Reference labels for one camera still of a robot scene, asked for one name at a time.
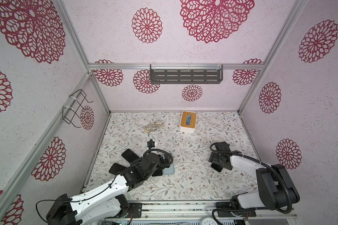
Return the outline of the light blue phone case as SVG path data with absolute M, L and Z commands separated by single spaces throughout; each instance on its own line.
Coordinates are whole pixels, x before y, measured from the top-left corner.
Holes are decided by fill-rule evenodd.
M 169 163 L 171 160 L 170 160 L 170 157 L 168 157 L 168 155 L 166 154 L 162 154 L 161 155 L 165 161 L 165 163 Z M 163 170 L 163 175 L 170 175 L 170 174 L 174 174 L 174 161 L 172 160 L 172 163 L 171 165 L 168 167 L 168 168 L 164 168 Z

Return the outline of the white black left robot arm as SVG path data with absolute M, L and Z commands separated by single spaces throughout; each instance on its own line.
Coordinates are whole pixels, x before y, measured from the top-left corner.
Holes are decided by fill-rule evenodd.
M 111 181 L 80 195 L 59 196 L 46 215 L 46 223 L 89 225 L 106 217 L 124 217 L 130 207 L 125 194 L 141 186 L 158 169 L 169 168 L 173 162 L 173 157 L 165 151 L 147 151 Z

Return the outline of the black phone near right arm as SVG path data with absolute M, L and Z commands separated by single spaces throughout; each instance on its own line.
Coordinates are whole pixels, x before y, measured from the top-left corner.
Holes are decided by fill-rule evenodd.
M 221 165 L 218 165 L 218 164 L 215 164 L 215 163 L 212 163 L 211 167 L 219 173 L 223 170 L 223 167 Z

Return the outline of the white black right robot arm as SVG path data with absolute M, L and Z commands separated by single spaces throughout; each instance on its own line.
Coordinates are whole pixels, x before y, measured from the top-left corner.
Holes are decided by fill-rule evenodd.
M 239 169 L 257 181 L 257 190 L 233 196 L 230 205 L 219 208 L 220 212 L 230 211 L 235 216 L 249 215 L 256 210 L 289 214 L 293 205 L 300 201 L 298 190 L 283 165 L 270 165 L 239 151 L 231 151 L 226 142 L 213 143 L 209 149 L 208 161 L 214 170 Z

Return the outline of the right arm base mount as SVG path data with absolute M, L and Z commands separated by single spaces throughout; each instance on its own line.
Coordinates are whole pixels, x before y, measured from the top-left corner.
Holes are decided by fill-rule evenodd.
M 256 217 L 255 210 L 244 210 L 237 199 L 230 201 L 216 202 L 217 214 L 219 217 Z

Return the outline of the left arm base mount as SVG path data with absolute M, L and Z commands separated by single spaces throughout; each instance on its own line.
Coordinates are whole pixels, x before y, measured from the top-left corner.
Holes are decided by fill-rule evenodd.
M 142 203 L 130 203 L 124 195 L 116 197 L 120 203 L 120 211 L 116 215 L 117 218 L 141 218 Z

